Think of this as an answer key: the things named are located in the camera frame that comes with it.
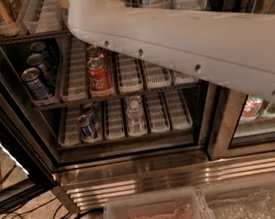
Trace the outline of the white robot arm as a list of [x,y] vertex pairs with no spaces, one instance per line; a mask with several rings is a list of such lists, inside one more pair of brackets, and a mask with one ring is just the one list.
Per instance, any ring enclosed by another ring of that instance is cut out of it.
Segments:
[[275,15],[58,2],[84,42],[275,103]]

